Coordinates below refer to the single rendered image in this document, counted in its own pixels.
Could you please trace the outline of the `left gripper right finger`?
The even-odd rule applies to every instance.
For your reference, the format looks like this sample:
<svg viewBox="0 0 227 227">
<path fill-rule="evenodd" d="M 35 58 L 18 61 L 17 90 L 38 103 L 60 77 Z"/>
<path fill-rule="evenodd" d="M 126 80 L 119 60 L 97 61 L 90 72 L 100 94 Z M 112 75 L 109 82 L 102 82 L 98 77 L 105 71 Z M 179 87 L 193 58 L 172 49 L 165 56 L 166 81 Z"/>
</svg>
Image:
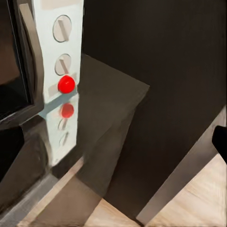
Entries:
<svg viewBox="0 0 227 227">
<path fill-rule="evenodd" d="M 227 128 L 223 126 L 216 126 L 213 137 L 212 143 L 224 159 L 227 164 Z"/>
</svg>

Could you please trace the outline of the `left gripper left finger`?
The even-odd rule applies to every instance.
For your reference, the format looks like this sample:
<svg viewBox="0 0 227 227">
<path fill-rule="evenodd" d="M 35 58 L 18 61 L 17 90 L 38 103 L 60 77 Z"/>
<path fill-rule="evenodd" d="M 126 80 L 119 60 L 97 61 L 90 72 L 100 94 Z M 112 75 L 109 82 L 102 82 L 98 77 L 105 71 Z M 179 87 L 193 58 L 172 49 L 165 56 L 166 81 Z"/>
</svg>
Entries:
<svg viewBox="0 0 227 227">
<path fill-rule="evenodd" d="M 20 126 L 0 131 L 0 182 L 25 143 Z"/>
</svg>

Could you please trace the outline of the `microwave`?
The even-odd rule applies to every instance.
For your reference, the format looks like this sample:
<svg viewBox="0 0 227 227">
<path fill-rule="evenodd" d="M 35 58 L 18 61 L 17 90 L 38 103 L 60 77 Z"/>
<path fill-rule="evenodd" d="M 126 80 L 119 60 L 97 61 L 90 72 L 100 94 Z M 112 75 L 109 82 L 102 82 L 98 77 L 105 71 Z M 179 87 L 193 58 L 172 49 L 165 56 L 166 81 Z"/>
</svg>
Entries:
<svg viewBox="0 0 227 227">
<path fill-rule="evenodd" d="M 0 131 L 79 83 L 84 0 L 0 0 Z"/>
</svg>

